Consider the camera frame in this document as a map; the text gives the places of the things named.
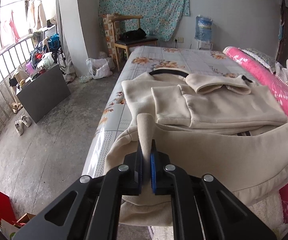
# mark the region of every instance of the bed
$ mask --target bed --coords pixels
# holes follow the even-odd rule
[[[227,77],[237,77],[242,74],[250,80],[257,80],[241,67],[238,61],[231,59],[222,52],[149,46],[136,48],[126,62],[103,111],[102,118],[85,161],[83,175],[87,174],[91,177],[103,175],[107,153],[115,139],[127,129],[132,120],[131,113],[124,98],[121,82],[134,79],[141,73],[150,72],[153,69],[161,67],[182,68],[190,73]],[[270,197],[270,195],[265,195],[263,198],[255,200],[254,204],[257,203],[259,207],[254,208],[252,211],[254,213],[256,213],[256,211],[263,213],[267,212],[269,208],[276,209],[274,205],[276,205],[276,203],[280,205],[281,202],[280,197],[276,194],[278,194],[278,190],[286,184],[288,184],[288,179],[272,193],[271,198],[274,200],[271,201],[270,205],[266,205],[267,202],[264,206],[261,205],[261,201],[264,198]],[[288,219],[285,221],[285,214],[283,220],[282,206],[280,205],[279,208],[280,220],[272,227],[276,227],[283,222],[288,222]],[[167,228],[155,228],[155,231],[159,232],[159,234],[166,234],[165,230],[168,230],[168,233],[172,231]]]

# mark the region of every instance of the metal railing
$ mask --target metal railing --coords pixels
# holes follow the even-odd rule
[[[5,103],[6,103],[6,108],[9,107],[12,111],[12,103],[15,101],[14,96],[12,94],[12,91],[10,89],[8,79],[12,76],[14,70],[19,67],[19,66],[24,66],[29,62],[30,58],[30,51],[34,49],[33,43],[32,43],[32,34],[28,34],[21,38],[18,43],[16,44],[11,44],[6,47],[4,47],[0,51],[0,123],[2,126],[5,127],[6,122],[3,121],[2,115],[4,114],[5,117],[10,120],[9,112],[7,109],[5,109]],[[5,85],[7,92],[5,92],[5,89],[1,88],[2,84]],[[7,97],[9,98],[6,93],[9,93],[10,98],[13,100],[11,102]]]

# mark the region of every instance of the floral bedsheet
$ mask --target floral bedsheet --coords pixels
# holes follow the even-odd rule
[[[103,111],[85,161],[83,175],[87,174],[92,178],[103,175],[108,151],[132,120],[121,82],[161,67],[183,68],[190,73],[214,76],[237,77],[243,74],[255,80],[237,62],[222,52],[149,46],[136,48],[126,62]]]

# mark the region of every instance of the floral curtain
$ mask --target floral curtain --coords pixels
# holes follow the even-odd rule
[[[100,0],[98,13],[104,33],[102,15],[119,13],[143,15],[141,28],[151,31],[162,41],[168,41],[182,16],[189,16],[189,0]],[[137,21],[125,21],[125,31],[137,29]]]

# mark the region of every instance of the black bag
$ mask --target black bag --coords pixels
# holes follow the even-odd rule
[[[121,41],[137,41],[146,37],[145,31],[138,28],[136,31],[128,31],[120,35]]]

